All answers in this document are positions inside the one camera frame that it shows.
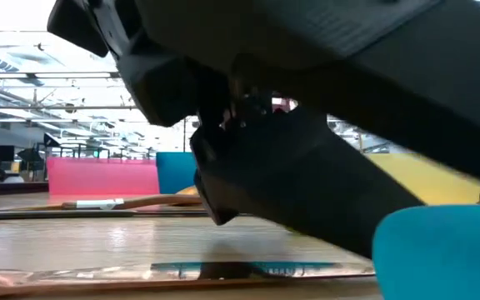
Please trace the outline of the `blue plastic bin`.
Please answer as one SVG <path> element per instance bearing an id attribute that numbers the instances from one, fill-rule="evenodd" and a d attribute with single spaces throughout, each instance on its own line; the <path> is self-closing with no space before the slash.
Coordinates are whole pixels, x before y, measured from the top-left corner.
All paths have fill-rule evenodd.
<path id="1" fill-rule="evenodd" d="M 178 193 L 194 185 L 196 163 L 191 152 L 157 152 L 156 166 L 161 193 Z"/>

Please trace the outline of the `dark wooden spoon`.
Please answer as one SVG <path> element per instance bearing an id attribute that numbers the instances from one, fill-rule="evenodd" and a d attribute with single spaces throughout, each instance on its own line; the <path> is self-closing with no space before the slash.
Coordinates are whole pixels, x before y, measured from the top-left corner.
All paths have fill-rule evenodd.
<path id="1" fill-rule="evenodd" d="M 76 202 L 63 202 L 64 210 L 123 210 L 141 208 L 153 205 L 201 205 L 202 199 L 197 195 L 186 194 L 157 194 L 131 199 L 112 198 L 103 200 L 77 200 Z"/>

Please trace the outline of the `red-trimmed steel box grater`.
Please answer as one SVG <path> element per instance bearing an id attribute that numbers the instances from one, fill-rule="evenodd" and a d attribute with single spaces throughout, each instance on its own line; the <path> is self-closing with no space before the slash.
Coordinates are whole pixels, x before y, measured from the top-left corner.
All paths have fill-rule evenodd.
<path id="1" fill-rule="evenodd" d="M 285 97 L 273 97 L 272 98 L 272 111 L 276 113 L 277 111 L 283 111 L 288 113 L 295 109 L 298 106 L 298 102 Z"/>

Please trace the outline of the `pink plastic bin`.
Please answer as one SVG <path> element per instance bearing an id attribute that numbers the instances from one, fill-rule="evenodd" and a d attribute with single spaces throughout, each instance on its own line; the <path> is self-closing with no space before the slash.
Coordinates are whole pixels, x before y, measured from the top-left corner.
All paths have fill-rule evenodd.
<path id="1" fill-rule="evenodd" d="M 52 195 L 147 195 L 159 193 L 153 160 L 50 157 L 47 180 Z"/>

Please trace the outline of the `dark low table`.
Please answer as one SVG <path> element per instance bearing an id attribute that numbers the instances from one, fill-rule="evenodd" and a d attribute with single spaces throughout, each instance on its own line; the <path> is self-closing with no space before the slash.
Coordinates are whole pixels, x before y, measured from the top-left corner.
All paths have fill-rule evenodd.
<path id="1" fill-rule="evenodd" d="M 46 193 L 47 182 L 0 182 L 0 195 L 23 194 L 23 193 Z"/>

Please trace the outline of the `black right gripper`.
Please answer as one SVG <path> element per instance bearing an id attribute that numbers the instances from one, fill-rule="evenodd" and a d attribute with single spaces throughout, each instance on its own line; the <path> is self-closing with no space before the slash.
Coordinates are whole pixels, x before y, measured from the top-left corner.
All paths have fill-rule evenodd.
<path id="1" fill-rule="evenodd" d="M 116 64 L 170 51 L 480 178 L 475 0 L 56 0 L 47 30 Z"/>

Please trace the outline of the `yellow plastic bin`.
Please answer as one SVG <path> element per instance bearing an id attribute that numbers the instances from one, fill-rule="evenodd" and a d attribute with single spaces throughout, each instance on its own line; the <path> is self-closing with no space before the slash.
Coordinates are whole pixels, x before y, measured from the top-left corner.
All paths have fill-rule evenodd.
<path id="1" fill-rule="evenodd" d="M 428 205 L 477 204 L 480 180 L 414 153 L 366 157 Z"/>

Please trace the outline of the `blue silicone spatula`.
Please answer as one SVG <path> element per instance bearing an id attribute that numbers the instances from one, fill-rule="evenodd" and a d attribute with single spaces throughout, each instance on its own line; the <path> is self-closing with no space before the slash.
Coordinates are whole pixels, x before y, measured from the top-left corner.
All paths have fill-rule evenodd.
<path id="1" fill-rule="evenodd" d="M 480 205 L 388 215 L 375 231 L 372 261 L 384 300 L 480 300 Z"/>

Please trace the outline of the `small gold spoon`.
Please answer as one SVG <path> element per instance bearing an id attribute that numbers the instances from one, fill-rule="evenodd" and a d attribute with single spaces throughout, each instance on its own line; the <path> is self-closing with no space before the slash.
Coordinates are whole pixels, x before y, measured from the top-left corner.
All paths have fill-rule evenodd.
<path id="1" fill-rule="evenodd" d="M 187 187 L 180 192 L 174 194 L 186 194 L 186 195 L 197 195 L 200 197 L 198 190 L 194 187 Z M 15 207 L 15 208 L 8 208 L 7 210 L 64 210 L 61 209 L 61 204 L 56 205 L 45 205 L 45 206 L 36 206 L 36 207 Z M 169 205 L 169 206 L 190 206 L 190 205 Z"/>

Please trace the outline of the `black office chair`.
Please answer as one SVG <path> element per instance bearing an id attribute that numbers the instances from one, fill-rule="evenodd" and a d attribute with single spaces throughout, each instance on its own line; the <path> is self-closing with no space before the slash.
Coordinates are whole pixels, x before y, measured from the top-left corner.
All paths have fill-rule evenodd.
<path id="1" fill-rule="evenodd" d="M 21 159 L 20 171 L 29 173 L 38 173 L 45 171 L 45 160 L 40 156 L 39 151 L 36 148 L 25 148 L 17 153 L 17 156 Z"/>

